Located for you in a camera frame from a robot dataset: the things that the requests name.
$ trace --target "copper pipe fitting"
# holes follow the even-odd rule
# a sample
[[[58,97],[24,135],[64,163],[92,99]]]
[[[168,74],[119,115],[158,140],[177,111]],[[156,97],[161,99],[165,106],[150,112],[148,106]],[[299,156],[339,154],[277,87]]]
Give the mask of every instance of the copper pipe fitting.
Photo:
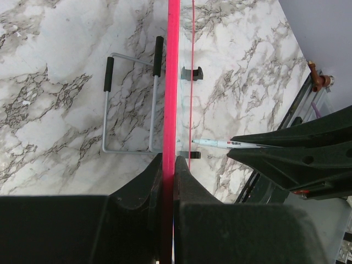
[[[313,92],[319,92],[323,87],[330,87],[334,84],[334,77],[328,75],[318,75],[317,70],[315,69],[315,63],[309,61],[308,67],[311,71],[310,76],[315,84],[313,86]]]

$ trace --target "marker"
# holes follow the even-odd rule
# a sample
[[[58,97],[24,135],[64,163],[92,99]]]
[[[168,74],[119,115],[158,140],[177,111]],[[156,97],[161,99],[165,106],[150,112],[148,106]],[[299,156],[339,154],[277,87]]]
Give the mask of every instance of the marker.
[[[260,149],[263,147],[275,147],[275,146],[268,146],[268,145],[240,142],[240,141],[231,141],[231,140],[225,141],[225,140],[212,140],[212,139],[193,139],[192,142],[202,146],[217,147],[219,149],[227,149],[227,150]]]

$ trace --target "black foam handle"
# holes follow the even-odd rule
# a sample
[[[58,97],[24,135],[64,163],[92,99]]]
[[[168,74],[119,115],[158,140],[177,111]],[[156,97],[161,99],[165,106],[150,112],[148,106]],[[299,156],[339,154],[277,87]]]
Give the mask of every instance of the black foam handle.
[[[114,58],[108,57],[106,63],[106,71],[105,71],[105,80],[104,80],[104,92],[111,92],[111,83],[112,83],[112,72],[114,69]]]
[[[155,43],[155,53],[154,53],[154,67],[153,67],[153,76],[161,75],[161,61],[163,58],[163,45],[164,38],[162,36],[156,37]]]

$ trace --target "purple cable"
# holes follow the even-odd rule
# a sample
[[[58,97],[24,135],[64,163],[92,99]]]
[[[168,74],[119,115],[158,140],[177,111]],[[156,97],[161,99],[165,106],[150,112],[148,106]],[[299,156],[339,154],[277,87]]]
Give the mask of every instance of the purple cable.
[[[317,119],[321,118],[321,113],[319,112],[317,105],[314,102],[312,102],[312,107],[314,109],[315,115],[317,116]]]

